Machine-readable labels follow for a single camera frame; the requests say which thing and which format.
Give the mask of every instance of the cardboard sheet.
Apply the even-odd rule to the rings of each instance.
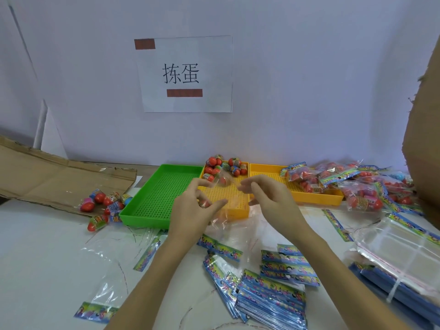
[[[402,151],[426,218],[440,229],[440,39],[420,78]]]
[[[0,195],[81,213],[77,206],[95,190],[123,194],[136,180],[135,169],[66,160],[0,136]]]

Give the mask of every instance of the hand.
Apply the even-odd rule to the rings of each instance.
[[[296,240],[307,229],[311,229],[283,183],[266,175],[256,175],[242,180],[238,189],[246,194],[254,194],[255,199],[249,205],[260,204],[267,222],[286,238]]]
[[[201,208],[197,199],[206,200],[206,195],[198,189],[212,187],[206,179],[194,178],[188,188],[174,200],[171,210],[167,240],[173,240],[185,253],[196,244],[208,223],[215,214],[228,202],[226,199],[216,201],[206,209]]]

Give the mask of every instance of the paper sign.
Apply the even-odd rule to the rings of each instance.
[[[232,37],[135,39],[145,112],[232,112]]]

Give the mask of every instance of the green tray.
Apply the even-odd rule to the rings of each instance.
[[[182,194],[203,167],[162,165],[129,202],[121,213],[127,226],[169,228],[174,199]]]

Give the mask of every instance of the perforated plastic tray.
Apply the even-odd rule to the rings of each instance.
[[[298,202],[335,206],[341,204],[344,195],[339,190],[328,190],[324,194],[308,193],[304,192],[296,182],[287,182],[285,178],[279,175],[281,169],[285,167],[285,165],[259,165],[251,163],[249,165],[249,176],[265,174],[278,182],[286,184],[290,192],[292,192],[294,200]]]
[[[174,199],[182,194],[203,167],[162,165],[125,207],[120,217],[127,226],[169,228]]]
[[[223,209],[227,211],[228,219],[245,219],[249,216],[249,195],[243,194],[237,189],[241,181],[249,177],[249,163],[242,162],[248,167],[248,173],[246,175],[240,175],[238,177],[233,177],[233,183],[227,187],[214,187],[206,189],[206,187],[199,187],[203,191],[209,200],[215,202],[221,199],[228,199],[228,204],[226,204]],[[200,174],[203,175],[206,165]]]

